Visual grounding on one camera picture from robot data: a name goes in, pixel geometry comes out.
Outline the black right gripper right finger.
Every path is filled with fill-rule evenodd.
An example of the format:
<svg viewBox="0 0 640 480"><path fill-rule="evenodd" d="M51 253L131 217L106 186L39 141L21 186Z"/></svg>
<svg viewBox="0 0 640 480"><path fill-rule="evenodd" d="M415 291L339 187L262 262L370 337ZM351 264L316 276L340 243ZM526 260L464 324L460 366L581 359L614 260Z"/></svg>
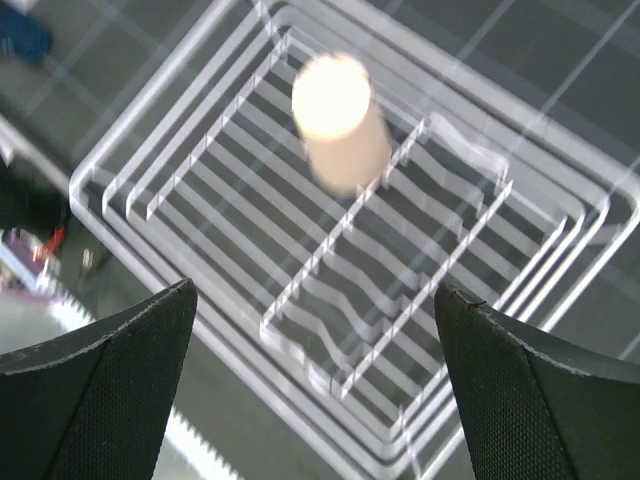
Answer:
<svg viewBox="0 0 640 480"><path fill-rule="evenodd" d="M434 312L476 478L638 478L638 365L447 284Z"/></svg>

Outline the beige paper cup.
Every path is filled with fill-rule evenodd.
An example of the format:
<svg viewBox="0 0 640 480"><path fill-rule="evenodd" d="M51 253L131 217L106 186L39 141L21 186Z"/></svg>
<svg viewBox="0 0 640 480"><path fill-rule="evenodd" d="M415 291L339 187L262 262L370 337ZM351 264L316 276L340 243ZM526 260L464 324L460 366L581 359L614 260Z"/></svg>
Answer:
<svg viewBox="0 0 640 480"><path fill-rule="evenodd" d="M316 183L355 196L389 165L392 146L369 72L341 52L311 58L292 84L291 112Z"/></svg>

